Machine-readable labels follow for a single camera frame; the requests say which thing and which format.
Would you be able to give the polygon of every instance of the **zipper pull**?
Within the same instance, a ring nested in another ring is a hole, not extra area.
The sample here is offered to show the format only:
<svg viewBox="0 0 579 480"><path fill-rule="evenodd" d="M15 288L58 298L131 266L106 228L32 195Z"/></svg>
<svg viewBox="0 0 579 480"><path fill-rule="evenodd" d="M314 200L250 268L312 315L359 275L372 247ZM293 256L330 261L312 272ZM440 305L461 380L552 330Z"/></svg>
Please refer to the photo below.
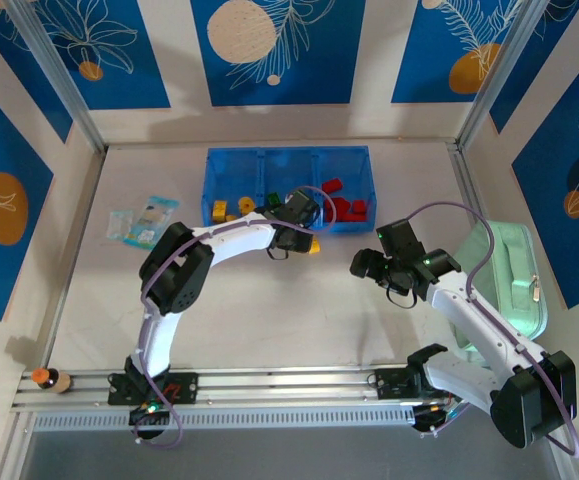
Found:
<svg viewBox="0 0 579 480"><path fill-rule="evenodd" d="M540 278L534 274L531 278L533 285L533 301L538 303L540 301Z"/></svg>

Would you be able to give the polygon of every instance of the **light green bag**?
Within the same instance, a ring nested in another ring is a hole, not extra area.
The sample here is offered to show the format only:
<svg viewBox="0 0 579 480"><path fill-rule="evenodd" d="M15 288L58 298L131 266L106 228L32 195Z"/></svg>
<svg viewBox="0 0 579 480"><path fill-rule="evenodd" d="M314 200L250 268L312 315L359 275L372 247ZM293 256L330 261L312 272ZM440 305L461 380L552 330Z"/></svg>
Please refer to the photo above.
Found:
<svg viewBox="0 0 579 480"><path fill-rule="evenodd" d="M493 256L476 274L474 286L520 333L533 340L547 327L547 303L540 290L531 232L514 223L489 224L495 237ZM454 258L463 271L470 272L488 249L487 231L479 223ZM455 327L453 331L461 348L476 350L462 332Z"/></svg>

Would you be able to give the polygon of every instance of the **blue plastic bin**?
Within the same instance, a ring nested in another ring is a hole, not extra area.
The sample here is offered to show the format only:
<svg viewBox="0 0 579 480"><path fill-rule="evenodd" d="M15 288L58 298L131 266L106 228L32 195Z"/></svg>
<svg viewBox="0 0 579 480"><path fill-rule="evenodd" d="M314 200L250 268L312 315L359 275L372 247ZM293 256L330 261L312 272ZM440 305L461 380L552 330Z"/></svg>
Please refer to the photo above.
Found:
<svg viewBox="0 0 579 480"><path fill-rule="evenodd" d="M216 200L227 202L227 213L239 215L238 200L243 196L263 206L267 195L285 195L303 185L321 187L339 178L343 190L332 194L348 201L364 200L366 222L337 222L332 233L361 233L373 230L376 223L376 192L371 173L369 149L359 147L287 147L287 148L212 148L207 156L205 185L202 195L202 218L212 225L211 214ZM321 209L324 197L311 190ZM326 226L323 216L313 224L314 230Z"/></svg>

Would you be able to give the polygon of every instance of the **small bottle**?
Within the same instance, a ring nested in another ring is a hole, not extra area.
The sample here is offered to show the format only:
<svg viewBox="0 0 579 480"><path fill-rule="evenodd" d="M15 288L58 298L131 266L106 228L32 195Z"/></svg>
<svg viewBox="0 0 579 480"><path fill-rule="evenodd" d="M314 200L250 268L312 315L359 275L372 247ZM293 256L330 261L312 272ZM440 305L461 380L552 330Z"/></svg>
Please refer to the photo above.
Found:
<svg viewBox="0 0 579 480"><path fill-rule="evenodd" d="M71 377L55 368L36 368L31 379L48 392L63 393L71 388Z"/></svg>

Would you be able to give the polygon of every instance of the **red block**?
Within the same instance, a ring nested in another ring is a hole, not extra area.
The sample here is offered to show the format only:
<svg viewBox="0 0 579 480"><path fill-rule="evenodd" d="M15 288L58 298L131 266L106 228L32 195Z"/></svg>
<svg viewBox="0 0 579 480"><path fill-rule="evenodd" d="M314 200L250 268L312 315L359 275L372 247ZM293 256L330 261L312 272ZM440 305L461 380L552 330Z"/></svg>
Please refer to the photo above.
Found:
<svg viewBox="0 0 579 480"><path fill-rule="evenodd" d="M367 214L366 213L345 213L340 218L341 222L366 222L367 221Z"/></svg>
<svg viewBox="0 0 579 480"><path fill-rule="evenodd" d="M338 190L342 190L342 182L339 178L334 178L333 180L329 180L328 182L323 183L322 190L326 194L332 194Z"/></svg>
<svg viewBox="0 0 579 480"><path fill-rule="evenodd" d="M353 213L367 213L367 204L364 200L354 200L351 204L351 211Z"/></svg>
<svg viewBox="0 0 579 480"><path fill-rule="evenodd" d="M334 206L336 207L336 218L340 219L345 213L349 211L351 208L351 203L347 201L347 199L342 197L333 197L331 199L333 201Z"/></svg>

